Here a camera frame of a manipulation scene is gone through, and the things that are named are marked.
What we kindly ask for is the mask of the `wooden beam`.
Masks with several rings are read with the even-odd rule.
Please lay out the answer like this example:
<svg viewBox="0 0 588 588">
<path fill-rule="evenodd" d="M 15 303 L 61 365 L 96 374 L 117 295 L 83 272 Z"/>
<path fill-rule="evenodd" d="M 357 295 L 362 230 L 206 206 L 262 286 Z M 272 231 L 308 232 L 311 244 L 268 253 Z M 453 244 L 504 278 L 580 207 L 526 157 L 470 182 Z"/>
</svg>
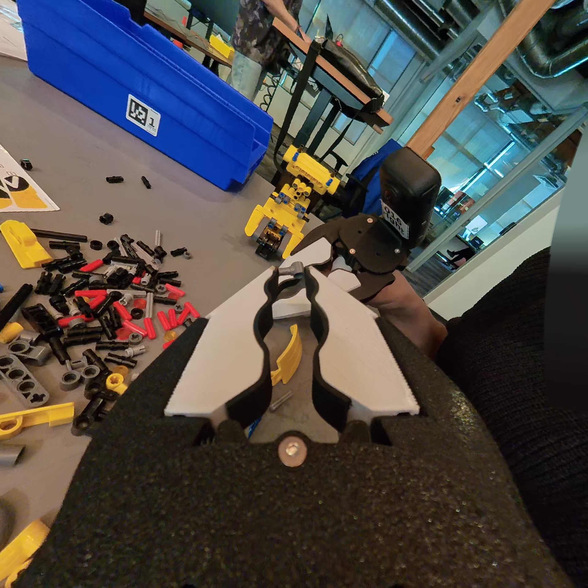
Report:
<svg viewBox="0 0 588 588">
<path fill-rule="evenodd" d="M 552 4 L 553 1 L 519 1 L 515 4 L 406 146 L 423 159 L 427 159 L 438 138 L 474 99 L 476 93 L 525 39 Z"/>
</svg>

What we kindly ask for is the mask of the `wood-edged desk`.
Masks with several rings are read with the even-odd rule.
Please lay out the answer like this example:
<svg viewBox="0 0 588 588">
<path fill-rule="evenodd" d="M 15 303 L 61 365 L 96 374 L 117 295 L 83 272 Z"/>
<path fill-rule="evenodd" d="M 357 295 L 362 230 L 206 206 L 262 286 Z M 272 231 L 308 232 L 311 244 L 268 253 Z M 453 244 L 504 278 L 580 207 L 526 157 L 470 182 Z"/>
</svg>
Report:
<svg viewBox="0 0 588 588">
<path fill-rule="evenodd" d="M 144 11 L 144 16 L 150 21 L 150 23 L 164 29 L 173 39 L 177 39 L 184 45 L 195 48 L 205 55 L 205 57 L 209 58 L 209 68 L 216 74 L 218 73 L 218 67 L 220 65 L 228 68 L 232 66 L 233 58 L 231 56 L 225 56 L 223 53 L 218 52 L 215 47 L 211 45 L 210 41 L 203 38 L 201 35 L 191 32 L 184 26 L 175 26 L 174 21 L 168 18 L 159 9 L 147 5 Z M 318 56 L 315 62 L 315 73 L 318 73 L 319 70 L 324 72 L 326 76 L 360 103 L 365 105 L 369 102 L 369 97 L 361 91 L 357 85 L 353 84 L 352 81 L 338 71 L 331 63 L 328 63 L 323 56 Z M 393 121 L 391 115 L 383 108 L 377 113 L 374 113 L 372 118 L 374 122 L 367 121 L 366 124 L 379 135 L 383 134 L 383 127 L 389 126 Z"/>
</svg>

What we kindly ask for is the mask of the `yellow toy beam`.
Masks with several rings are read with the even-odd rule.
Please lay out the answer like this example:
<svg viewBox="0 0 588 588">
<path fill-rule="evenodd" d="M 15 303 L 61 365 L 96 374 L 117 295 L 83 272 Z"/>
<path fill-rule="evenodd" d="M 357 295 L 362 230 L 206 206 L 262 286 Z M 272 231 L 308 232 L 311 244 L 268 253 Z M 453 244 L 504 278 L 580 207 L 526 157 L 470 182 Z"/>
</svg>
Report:
<svg viewBox="0 0 588 588">
<path fill-rule="evenodd" d="M 12 586 L 29 566 L 48 534 L 49 527 L 38 518 L 1 551 L 1 587 Z"/>
</svg>

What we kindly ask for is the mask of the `yellow curved toy panel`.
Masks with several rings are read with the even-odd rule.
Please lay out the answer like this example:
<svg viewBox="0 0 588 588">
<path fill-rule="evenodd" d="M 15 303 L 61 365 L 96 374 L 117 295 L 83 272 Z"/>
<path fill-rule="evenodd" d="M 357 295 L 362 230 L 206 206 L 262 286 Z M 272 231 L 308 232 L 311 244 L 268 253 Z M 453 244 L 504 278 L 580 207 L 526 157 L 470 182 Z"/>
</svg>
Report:
<svg viewBox="0 0 588 588">
<path fill-rule="evenodd" d="M 291 339 L 282 354 L 276 360 L 276 369 L 271 371 L 272 386 L 278 383 L 287 384 L 298 370 L 302 359 L 302 340 L 297 324 L 290 327 Z"/>
</svg>

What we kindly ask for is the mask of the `instruction sheet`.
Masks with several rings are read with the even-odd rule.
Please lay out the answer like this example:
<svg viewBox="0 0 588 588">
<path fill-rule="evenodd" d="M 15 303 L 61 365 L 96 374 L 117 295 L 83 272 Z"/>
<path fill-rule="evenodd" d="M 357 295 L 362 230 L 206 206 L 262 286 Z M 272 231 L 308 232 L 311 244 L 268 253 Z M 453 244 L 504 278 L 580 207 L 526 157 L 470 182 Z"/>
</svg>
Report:
<svg viewBox="0 0 588 588">
<path fill-rule="evenodd" d="M 19 162 L 1 145 L 1 213 L 60 210 Z"/>
</svg>

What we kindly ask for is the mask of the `pile of toy building pieces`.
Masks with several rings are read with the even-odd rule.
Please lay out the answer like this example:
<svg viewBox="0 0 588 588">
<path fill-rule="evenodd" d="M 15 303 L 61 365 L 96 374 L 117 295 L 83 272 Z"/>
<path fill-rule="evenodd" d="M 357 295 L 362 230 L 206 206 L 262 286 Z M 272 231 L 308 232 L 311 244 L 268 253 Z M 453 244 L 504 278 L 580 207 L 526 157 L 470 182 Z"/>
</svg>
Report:
<svg viewBox="0 0 588 588">
<path fill-rule="evenodd" d="M 170 347 L 200 317 L 168 253 L 127 234 L 103 244 L 85 235 L 1 224 L 22 269 L 39 269 L 1 305 L 1 386 L 23 409 L 1 415 L 1 466 L 16 465 L 24 430 L 71 425 L 89 436 L 136 379 L 145 343 Z"/>
</svg>

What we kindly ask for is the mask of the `blue plastic bin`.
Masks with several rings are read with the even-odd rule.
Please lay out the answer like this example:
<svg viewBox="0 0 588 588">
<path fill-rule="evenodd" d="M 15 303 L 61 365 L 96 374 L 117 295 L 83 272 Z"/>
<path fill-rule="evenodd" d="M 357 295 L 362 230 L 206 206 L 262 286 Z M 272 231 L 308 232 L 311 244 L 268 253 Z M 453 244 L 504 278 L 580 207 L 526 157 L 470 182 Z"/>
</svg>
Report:
<svg viewBox="0 0 588 588">
<path fill-rule="evenodd" d="M 30 71 L 223 190 L 241 189 L 273 119 L 115 1 L 18 1 Z"/>
</svg>

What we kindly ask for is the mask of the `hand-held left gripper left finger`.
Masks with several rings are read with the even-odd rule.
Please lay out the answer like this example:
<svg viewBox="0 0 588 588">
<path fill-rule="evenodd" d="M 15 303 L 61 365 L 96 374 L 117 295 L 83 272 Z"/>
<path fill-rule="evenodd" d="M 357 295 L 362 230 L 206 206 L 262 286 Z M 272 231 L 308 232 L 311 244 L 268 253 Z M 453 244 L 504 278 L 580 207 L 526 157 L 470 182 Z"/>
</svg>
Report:
<svg viewBox="0 0 588 588">
<path fill-rule="evenodd" d="M 165 416 L 250 425 L 272 397 L 269 349 L 272 305 L 279 294 L 272 267 L 212 311 L 165 408 Z"/>
</svg>

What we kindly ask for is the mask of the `black bag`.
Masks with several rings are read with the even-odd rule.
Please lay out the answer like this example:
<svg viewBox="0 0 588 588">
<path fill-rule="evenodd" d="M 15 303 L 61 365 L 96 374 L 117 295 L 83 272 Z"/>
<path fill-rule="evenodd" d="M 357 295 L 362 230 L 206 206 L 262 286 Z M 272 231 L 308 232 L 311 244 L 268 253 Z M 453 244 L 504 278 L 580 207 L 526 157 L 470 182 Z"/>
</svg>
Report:
<svg viewBox="0 0 588 588">
<path fill-rule="evenodd" d="M 364 111 L 375 114 L 381 110 L 385 102 L 384 92 L 359 58 L 332 39 L 324 38 L 318 43 L 320 45 L 319 55 L 369 98 Z"/>
</svg>

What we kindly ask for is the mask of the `metal ceiling ducts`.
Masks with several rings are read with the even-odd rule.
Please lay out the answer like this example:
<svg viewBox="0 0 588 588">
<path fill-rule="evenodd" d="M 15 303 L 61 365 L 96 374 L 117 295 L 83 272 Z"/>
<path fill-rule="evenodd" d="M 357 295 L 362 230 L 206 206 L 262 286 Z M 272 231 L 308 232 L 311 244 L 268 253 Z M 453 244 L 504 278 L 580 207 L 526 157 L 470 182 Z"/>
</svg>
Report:
<svg viewBox="0 0 588 588">
<path fill-rule="evenodd" d="M 556 1 L 516 48 L 536 77 L 553 79 L 587 65 L 587 1 Z"/>
</svg>

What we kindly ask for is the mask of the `person's right hand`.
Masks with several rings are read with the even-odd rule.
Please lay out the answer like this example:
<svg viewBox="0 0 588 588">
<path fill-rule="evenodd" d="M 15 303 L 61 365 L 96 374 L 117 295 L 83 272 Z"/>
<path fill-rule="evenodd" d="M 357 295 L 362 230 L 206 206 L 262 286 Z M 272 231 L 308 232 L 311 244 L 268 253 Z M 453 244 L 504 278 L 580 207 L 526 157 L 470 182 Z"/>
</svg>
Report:
<svg viewBox="0 0 588 588">
<path fill-rule="evenodd" d="M 401 271 L 367 303 L 404 334 L 417 349 L 435 360 L 447 336 L 445 325 L 437 320 Z"/>
</svg>

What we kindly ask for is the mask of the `yellow toy vehicle assembly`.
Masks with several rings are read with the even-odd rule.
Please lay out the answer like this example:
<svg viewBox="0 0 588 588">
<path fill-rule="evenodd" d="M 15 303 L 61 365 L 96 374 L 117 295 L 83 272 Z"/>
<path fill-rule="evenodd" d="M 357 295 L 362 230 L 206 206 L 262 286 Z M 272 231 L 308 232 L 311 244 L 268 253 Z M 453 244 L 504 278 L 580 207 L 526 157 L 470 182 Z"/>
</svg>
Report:
<svg viewBox="0 0 588 588">
<path fill-rule="evenodd" d="M 284 154 L 285 181 L 257 205 L 245 226 L 245 234 L 256 244 L 256 255 L 267 261 L 286 259 L 303 239 L 312 208 L 324 195 L 336 193 L 341 182 L 337 173 L 291 145 Z"/>
</svg>

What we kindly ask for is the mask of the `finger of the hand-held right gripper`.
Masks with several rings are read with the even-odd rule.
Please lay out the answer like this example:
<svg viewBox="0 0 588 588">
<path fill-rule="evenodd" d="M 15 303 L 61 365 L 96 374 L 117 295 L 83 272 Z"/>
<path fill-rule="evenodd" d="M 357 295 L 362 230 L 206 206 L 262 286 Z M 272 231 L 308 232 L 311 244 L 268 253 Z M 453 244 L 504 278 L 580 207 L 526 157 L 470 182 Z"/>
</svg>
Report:
<svg viewBox="0 0 588 588">
<path fill-rule="evenodd" d="M 345 292 L 351 292 L 361 286 L 357 276 L 343 269 L 336 269 L 327 276 L 328 280 Z M 292 296 L 280 298 L 272 305 L 274 319 L 291 319 L 298 316 L 310 316 L 311 303 L 306 295 L 304 281 Z"/>
<path fill-rule="evenodd" d="M 334 254 L 331 245 L 309 245 L 298 253 L 290 256 L 290 264 L 300 261 L 305 268 L 314 267 L 319 271 L 331 271 L 333 269 Z"/>
</svg>

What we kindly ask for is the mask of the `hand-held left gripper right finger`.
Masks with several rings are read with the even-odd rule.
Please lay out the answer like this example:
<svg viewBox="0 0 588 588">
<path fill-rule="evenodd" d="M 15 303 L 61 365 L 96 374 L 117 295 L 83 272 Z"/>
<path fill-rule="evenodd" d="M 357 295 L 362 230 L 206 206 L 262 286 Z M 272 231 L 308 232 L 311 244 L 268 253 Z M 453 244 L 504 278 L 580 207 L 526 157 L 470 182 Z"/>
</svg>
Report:
<svg viewBox="0 0 588 588">
<path fill-rule="evenodd" d="M 420 406 L 386 339 L 384 324 L 367 306 L 318 269 L 305 268 L 313 354 L 312 401 L 335 430 L 381 417 L 417 416 Z"/>
</svg>

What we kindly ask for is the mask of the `blue jacket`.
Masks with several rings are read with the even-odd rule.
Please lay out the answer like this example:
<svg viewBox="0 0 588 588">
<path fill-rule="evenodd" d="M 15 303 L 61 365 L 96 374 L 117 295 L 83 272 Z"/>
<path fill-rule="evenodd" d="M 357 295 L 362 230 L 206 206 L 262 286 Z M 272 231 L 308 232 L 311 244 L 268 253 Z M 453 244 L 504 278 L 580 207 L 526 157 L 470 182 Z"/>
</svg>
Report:
<svg viewBox="0 0 588 588">
<path fill-rule="evenodd" d="M 401 148 L 400 143 L 389 139 L 378 151 L 365 158 L 352 172 L 347 173 L 342 217 L 349 218 L 358 213 L 381 215 L 379 170 L 385 159 Z"/>
</svg>

